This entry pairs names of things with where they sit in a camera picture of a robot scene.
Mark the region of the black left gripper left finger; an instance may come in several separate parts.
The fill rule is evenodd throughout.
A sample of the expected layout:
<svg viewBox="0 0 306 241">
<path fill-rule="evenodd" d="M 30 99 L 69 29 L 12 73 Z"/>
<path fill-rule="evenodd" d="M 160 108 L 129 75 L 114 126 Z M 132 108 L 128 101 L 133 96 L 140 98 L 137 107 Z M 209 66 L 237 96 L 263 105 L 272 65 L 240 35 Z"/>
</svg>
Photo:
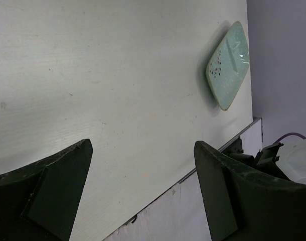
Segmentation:
<svg viewBox="0 0 306 241">
<path fill-rule="evenodd" d="M 0 174 L 0 240 L 69 240 L 92 153 L 83 139 Z"/>
</svg>

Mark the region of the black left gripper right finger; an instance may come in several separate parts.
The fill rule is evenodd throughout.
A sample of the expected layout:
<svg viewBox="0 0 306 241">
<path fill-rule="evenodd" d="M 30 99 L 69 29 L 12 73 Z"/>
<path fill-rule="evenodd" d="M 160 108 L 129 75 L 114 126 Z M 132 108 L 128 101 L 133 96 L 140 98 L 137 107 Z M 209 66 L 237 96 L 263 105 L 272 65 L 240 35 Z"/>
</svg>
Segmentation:
<svg viewBox="0 0 306 241">
<path fill-rule="evenodd" d="M 281 143 L 244 160 L 203 141 L 196 171 L 212 240 L 306 240 L 306 185 L 276 165 Z"/>
</svg>

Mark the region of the light green rectangular plate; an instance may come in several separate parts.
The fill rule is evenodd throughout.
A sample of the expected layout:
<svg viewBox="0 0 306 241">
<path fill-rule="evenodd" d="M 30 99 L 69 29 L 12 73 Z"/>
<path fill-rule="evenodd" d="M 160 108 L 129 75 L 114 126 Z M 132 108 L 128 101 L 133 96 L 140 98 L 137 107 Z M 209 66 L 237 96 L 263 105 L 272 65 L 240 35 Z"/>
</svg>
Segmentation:
<svg viewBox="0 0 306 241">
<path fill-rule="evenodd" d="M 206 67 L 206 78 L 219 107 L 227 111 L 236 97 L 250 66 L 248 40 L 242 24 L 236 21 Z"/>
</svg>

